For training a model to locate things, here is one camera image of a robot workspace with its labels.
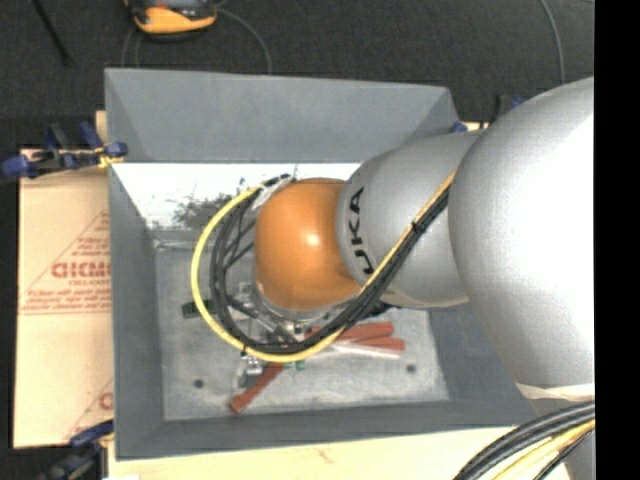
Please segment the clamp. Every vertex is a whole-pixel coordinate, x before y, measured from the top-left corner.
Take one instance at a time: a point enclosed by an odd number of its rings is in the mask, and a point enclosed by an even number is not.
[[[31,154],[15,155],[2,162],[2,172],[12,178],[37,178],[43,174],[76,170],[82,167],[99,165],[106,167],[122,159],[128,148],[124,142],[104,144],[98,132],[83,121],[79,125],[82,138],[90,151],[71,152],[72,144],[58,123],[47,129],[44,137],[45,147]]]
[[[33,480],[79,479],[103,456],[99,440],[112,433],[113,420],[108,420],[73,436],[69,441],[73,452]]]

